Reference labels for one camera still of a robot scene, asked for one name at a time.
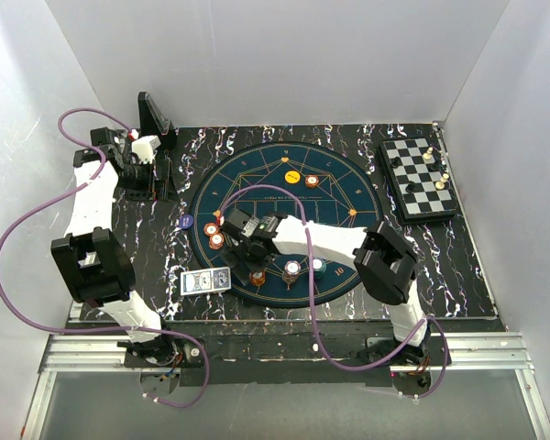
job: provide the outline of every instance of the blue poker chip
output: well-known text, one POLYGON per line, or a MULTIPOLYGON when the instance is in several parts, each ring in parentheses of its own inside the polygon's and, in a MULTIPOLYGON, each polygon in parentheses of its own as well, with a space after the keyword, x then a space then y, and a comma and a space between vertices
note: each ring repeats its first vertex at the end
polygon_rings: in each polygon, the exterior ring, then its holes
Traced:
POLYGON ((189 229, 193 225, 193 216, 186 214, 183 217, 180 217, 180 228, 189 229))

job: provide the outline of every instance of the poker chip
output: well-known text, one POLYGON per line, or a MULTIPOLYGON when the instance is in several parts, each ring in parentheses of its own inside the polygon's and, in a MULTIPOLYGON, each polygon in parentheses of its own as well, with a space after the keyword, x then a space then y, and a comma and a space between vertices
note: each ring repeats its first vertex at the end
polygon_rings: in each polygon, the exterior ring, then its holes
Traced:
POLYGON ((265 270, 261 272, 252 272, 249 278, 250 283, 253 286, 262 286, 263 284, 265 284, 265 280, 267 279, 267 273, 265 272, 265 270))
POLYGON ((308 188, 315 188, 318 186, 318 183, 320 183, 318 176, 306 176, 305 178, 305 186, 308 188))
POLYGON ((323 259, 314 258, 313 259, 313 276, 319 280, 321 279, 326 272, 326 262, 323 259))
POLYGON ((206 226, 203 227, 203 232, 207 236, 211 237, 218 232, 218 226, 214 223, 208 223, 206 226))
POLYGON ((285 264, 285 269, 283 271, 283 274, 281 277, 285 282, 288 284, 292 284, 293 282, 296 282, 298 277, 300 276, 300 270, 302 268, 302 265, 298 263, 297 261, 288 261, 285 264))
POLYGON ((193 225, 193 216, 186 214, 180 217, 179 226, 181 229, 189 229, 193 225))
POLYGON ((285 173, 285 181, 287 183, 295 184, 295 183, 299 182, 301 178, 302 178, 302 176, 300 175, 300 173, 297 172, 297 171, 294 171, 294 170, 287 171, 285 173))
POLYGON ((210 248, 217 250, 224 245, 224 236, 219 232, 210 237, 210 248))

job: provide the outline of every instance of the white poker chip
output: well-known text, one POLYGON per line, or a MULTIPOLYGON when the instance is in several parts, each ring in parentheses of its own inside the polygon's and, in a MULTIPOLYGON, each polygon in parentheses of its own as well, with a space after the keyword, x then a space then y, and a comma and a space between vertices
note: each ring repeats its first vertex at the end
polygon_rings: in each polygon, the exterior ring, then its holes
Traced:
POLYGON ((285 265, 285 271, 290 275, 295 275, 296 273, 300 273, 300 263, 298 263, 297 261, 289 261, 285 265))
POLYGON ((217 234, 218 226, 216 226, 214 223, 208 223, 206 226, 203 227, 203 232, 209 237, 213 236, 214 234, 217 234))
POLYGON ((318 179, 318 176, 307 176, 305 178, 305 186, 308 188, 316 188, 319 182, 320 179, 318 179))

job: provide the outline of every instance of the orange token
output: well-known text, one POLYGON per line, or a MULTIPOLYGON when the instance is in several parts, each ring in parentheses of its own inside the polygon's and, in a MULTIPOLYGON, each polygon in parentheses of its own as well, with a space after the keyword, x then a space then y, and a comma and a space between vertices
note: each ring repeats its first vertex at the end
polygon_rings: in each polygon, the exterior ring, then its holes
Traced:
POLYGON ((250 278, 250 283, 253 286, 262 286, 263 284, 265 284, 265 280, 267 279, 267 274, 265 270, 261 272, 252 272, 249 278, 250 278))
POLYGON ((208 223, 206 226, 203 227, 203 232, 207 236, 211 237, 218 232, 218 226, 216 226, 214 223, 208 223))
POLYGON ((305 186, 308 188, 315 188, 318 186, 318 183, 320 183, 320 179, 318 179, 318 176, 306 176, 305 177, 305 186))
POLYGON ((218 250, 224 245, 224 236, 219 232, 210 237, 210 248, 218 250))

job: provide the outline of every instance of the black and white chessboard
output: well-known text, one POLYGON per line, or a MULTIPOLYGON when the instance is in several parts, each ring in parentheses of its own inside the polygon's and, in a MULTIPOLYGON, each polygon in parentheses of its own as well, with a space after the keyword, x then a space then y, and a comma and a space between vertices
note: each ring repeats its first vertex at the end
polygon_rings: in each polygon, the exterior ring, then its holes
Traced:
POLYGON ((379 146, 381 165, 404 224, 447 220, 459 212, 450 182, 443 190, 435 188, 447 169, 436 146, 432 158, 424 159, 428 147, 425 138, 387 140, 379 146), (406 191, 410 183, 412 192, 406 191))

